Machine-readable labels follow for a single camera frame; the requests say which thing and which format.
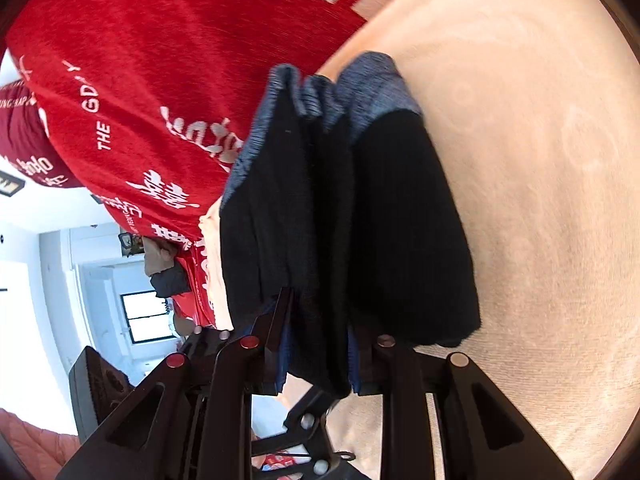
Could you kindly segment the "black pants blue waistband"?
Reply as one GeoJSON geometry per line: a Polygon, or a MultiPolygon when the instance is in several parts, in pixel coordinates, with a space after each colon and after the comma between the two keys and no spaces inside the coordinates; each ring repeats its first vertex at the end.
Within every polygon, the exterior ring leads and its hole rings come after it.
{"type": "Polygon", "coordinates": [[[296,293],[286,369],[342,398],[348,333],[454,347],[480,327],[471,252],[422,113],[394,61],[337,80],[272,69],[220,206],[236,328],[296,293]]]}

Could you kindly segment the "red sofa cover white characters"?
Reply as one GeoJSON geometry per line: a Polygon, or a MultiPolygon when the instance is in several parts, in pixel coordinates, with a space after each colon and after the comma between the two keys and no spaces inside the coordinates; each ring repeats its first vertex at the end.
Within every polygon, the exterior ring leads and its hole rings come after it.
{"type": "Polygon", "coordinates": [[[72,173],[134,232],[186,248],[221,196],[272,66],[311,74],[388,0],[1,0],[1,43],[72,173]]]}

